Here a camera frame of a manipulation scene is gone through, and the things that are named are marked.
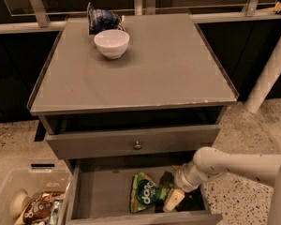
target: drawer handle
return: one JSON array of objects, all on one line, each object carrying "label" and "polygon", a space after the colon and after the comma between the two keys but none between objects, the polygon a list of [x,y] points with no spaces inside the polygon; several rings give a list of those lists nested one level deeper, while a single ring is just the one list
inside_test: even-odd
[{"label": "drawer handle", "polygon": [[141,143],[140,143],[140,141],[135,141],[133,148],[135,150],[141,150]]}]

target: speckled floor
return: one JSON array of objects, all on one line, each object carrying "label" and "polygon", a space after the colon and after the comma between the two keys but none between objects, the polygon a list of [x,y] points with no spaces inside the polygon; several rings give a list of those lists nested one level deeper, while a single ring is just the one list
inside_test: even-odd
[{"label": "speckled floor", "polygon": [[[214,147],[229,153],[281,154],[281,98],[266,100],[256,114],[243,103],[229,106]],[[33,142],[37,121],[0,124],[0,187],[8,173],[34,162],[57,160],[45,142]],[[266,224],[273,189],[233,174],[203,185],[212,213],[221,213],[219,225]]]}]

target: bowl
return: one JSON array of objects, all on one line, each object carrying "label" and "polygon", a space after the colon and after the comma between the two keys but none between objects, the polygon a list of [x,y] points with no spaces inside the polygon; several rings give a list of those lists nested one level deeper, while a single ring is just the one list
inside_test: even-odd
[{"label": "bowl", "polygon": [[105,30],[94,37],[98,50],[110,59],[119,58],[126,51],[130,36],[122,30]]},{"label": "bowl", "polygon": [[9,214],[15,219],[17,218],[26,205],[30,202],[30,197],[24,189],[18,190],[12,197],[10,206],[9,206]]}]

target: white pole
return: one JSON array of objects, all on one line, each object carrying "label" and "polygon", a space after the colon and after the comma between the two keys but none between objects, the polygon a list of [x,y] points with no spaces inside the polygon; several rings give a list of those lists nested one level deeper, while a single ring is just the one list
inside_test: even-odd
[{"label": "white pole", "polygon": [[281,74],[281,38],[277,42],[267,64],[262,70],[244,106],[255,113],[271,91]]}]

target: open drawer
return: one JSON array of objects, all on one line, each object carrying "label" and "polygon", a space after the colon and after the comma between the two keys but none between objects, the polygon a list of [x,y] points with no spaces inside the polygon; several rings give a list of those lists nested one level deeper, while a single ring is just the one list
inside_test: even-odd
[{"label": "open drawer", "polygon": [[100,158],[197,150],[211,145],[219,125],[105,130],[47,135],[60,159]]},{"label": "open drawer", "polygon": [[67,224],[216,224],[222,217],[210,213],[200,189],[186,194],[171,213],[163,213],[162,203],[137,214],[129,212],[134,174],[145,172],[157,183],[172,182],[171,165],[188,162],[192,155],[177,152],[80,159],[74,172]]}]

